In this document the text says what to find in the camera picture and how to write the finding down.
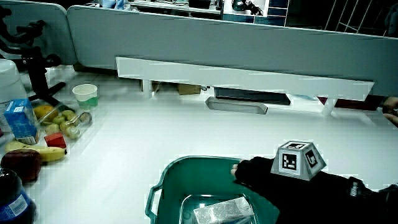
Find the blue milk carton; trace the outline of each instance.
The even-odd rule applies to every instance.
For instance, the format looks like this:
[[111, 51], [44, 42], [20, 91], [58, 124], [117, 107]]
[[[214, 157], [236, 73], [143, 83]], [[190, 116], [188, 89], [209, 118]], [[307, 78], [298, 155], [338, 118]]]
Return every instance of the blue milk carton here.
[[35, 126], [37, 118], [29, 99], [11, 100], [4, 117], [17, 141], [30, 145], [37, 144], [39, 141], [39, 132]]

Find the table surface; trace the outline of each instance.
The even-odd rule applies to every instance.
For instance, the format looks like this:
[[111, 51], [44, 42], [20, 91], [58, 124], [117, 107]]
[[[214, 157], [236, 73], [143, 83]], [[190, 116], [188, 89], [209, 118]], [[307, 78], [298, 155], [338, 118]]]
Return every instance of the table surface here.
[[[272, 158], [292, 139], [313, 141], [328, 164], [325, 172], [353, 175], [373, 190], [398, 182], [397, 128], [380, 111], [336, 108], [325, 117], [269, 105], [265, 115], [234, 113], [208, 109], [211, 91], [180, 96], [162, 85], [145, 100], [138, 80], [65, 66], [50, 69], [47, 78], [49, 85], [67, 83], [55, 96], [61, 101], [73, 99], [75, 85], [97, 85], [99, 105], [85, 137], [25, 185], [37, 204], [35, 223], [150, 223], [144, 213], [149, 190], [177, 158]], [[30, 91], [29, 77], [22, 80]], [[0, 138], [1, 157], [11, 139]]]

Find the gray partition wall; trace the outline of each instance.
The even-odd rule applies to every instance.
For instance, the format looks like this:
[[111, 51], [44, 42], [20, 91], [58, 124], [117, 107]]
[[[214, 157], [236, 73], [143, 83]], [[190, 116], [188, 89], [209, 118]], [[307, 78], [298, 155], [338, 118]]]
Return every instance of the gray partition wall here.
[[78, 61], [116, 69], [116, 56], [375, 82], [398, 94], [398, 39], [72, 6]]

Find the red block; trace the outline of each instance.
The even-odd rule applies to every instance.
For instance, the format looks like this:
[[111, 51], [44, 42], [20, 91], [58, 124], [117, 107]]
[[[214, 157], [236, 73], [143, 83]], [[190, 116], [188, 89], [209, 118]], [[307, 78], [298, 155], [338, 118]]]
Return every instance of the red block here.
[[67, 144], [65, 143], [62, 133], [55, 133], [48, 135], [44, 137], [44, 140], [47, 143], [47, 146], [49, 147], [61, 147], [63, 149], [67, 147]]

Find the green cup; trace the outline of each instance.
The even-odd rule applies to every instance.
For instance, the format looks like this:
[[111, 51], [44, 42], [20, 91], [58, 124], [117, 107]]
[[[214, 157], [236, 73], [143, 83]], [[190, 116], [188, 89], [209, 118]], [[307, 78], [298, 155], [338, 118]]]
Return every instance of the green cup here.
[[83, 110], [89, 110], [98, 105], [98, 88], [92, 84], [82, 84], [72, 89], [73, 94]]

